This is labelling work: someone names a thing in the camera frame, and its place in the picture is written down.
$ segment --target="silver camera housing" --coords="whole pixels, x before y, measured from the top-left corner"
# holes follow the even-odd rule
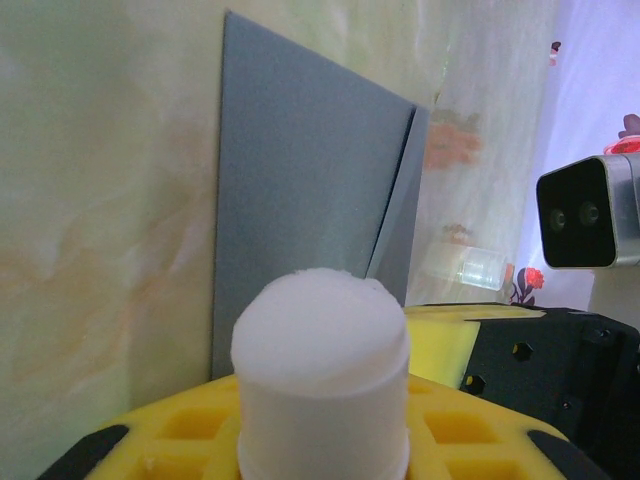
[[[552,268],[640,263],[640,153],[595,155],[540,177],[544,257]]]

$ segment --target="gray panel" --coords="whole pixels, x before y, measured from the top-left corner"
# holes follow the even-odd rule
[[[414,106],[238,16],[224,32],[213,375],[233,324],[275,278],[364,277]]]
[[[367,277],[380,280],[402,306],[407,296],[428,120],[427,111],[418,107],[367,271]]]

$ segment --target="yellow foam base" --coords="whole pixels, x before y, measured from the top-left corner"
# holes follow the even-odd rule
[[[114,424],[130,431],[90,480],[240,479],[235,377],[130,412]],[[526,436],[541,430],[564,438],[554,428],[437,383],[410,377],[407,425],[407,480],[564,479]]]
[[[542,311],[506,305],[442,305],[407,307],[411,337],[409,372],[421,378],[458,388],[486,318],[541,317]]]

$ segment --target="marble wall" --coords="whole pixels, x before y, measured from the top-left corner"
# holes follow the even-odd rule
[[[208,378],[228,8],[440,112],[416,301],[443,226],[515,250],[554,1],[3,2],[1,478]]]

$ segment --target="white foam cap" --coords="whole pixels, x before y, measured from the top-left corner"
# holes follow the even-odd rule
[[[231,357],[247,381],[304,395],[347,394],[406,361],[405,316],[377,280],[312,269],[269,284],[238,319]]]

